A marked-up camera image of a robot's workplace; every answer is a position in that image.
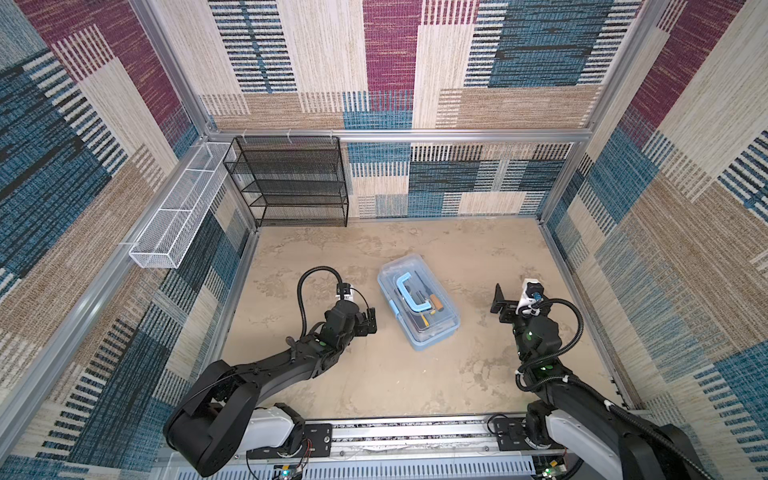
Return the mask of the light blue plastic tool box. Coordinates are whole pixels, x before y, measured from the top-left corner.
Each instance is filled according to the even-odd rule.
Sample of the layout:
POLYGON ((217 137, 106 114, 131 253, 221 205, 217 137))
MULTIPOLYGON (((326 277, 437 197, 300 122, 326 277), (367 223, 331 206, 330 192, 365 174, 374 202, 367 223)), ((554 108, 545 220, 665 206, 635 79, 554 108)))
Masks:
POLYGON ((429 268, 423 257, 410 254, 385 264, 377 277, 382 293, 399 322, 408 342, 415 351, 423 351, 450 336, 460 327, 461 321, 458 309, 449 298, 437 277, 429 268), (434 315, 429 315, 416 296, 416 283, 413 272, 432 275, 437 287, 437 295, 442 300, 444 309, 434 315), (424 312, 429 315, 430 327, 418 329, 418 315, 424 312))

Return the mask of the wooden handled screwdriver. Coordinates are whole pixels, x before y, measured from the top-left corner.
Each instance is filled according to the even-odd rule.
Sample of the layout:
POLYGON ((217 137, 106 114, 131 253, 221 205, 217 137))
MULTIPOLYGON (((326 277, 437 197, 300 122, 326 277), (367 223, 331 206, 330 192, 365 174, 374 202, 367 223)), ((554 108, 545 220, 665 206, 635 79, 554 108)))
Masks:
POLYGON ((434 315, 444 309, 442 300, 437 295, 437 287, 432 275, 421 274, 415 270, 413 272, 416 283, 416 296, 422 303, 426 303, 425 311, 429 315, 434 315))

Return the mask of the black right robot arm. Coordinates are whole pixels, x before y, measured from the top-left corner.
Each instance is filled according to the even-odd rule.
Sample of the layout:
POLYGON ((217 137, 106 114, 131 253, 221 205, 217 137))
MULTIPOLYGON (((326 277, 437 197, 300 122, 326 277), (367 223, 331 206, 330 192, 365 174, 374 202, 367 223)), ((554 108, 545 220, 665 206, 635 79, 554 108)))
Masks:
POLYGON ((631 413, 564 365, 562 356, 585 331, 573 302, 547 296, 539 281, 528 279, 518 300, 495 289, 490 311, 513 328, 516 387, 537 398, 525 421, 532 447, 559 444, 606 479, 711 478, 680 428, 631 413))

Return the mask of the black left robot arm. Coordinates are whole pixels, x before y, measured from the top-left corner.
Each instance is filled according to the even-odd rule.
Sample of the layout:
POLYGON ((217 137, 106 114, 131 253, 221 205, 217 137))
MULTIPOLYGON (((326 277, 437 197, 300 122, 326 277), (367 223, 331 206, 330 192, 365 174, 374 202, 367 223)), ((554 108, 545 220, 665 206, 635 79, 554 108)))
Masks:
POLYGON ((377 332, 375 309, 339 300, 325 320, 288 349, 238 365, 217 360, 207 366, 163 427, 169 448, 203 477, 221 470, 235 455, 271 450, 284 457, 310 443, 305 419, 284 403, 260 404, 288 387, 316 378, 337 364, 356 337, 377 332))

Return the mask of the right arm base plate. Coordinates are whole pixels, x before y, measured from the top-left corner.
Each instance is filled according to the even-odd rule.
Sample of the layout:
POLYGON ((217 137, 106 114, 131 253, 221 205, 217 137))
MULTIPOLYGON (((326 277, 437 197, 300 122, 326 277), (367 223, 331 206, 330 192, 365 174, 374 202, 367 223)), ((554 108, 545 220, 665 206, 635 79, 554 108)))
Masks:
POLYGON ((525 417, 495 416, 490 420, 489 430, 496 437, 500 451, 566 451, 555 442, 535 446, 527 438, 525 417))

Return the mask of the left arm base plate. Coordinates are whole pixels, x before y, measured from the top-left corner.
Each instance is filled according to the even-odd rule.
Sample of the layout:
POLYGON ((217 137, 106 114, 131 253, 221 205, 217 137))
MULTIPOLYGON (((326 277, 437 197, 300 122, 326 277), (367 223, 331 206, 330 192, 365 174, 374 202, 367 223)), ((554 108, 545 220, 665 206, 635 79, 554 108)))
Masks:
POLYGON ((305 424, 296 427, 286 442, 279 447, 261 447, 246 453, 248 460, 291 460, 309 456, 327 458, 331 454, 333 425, 331 423, 305 424))

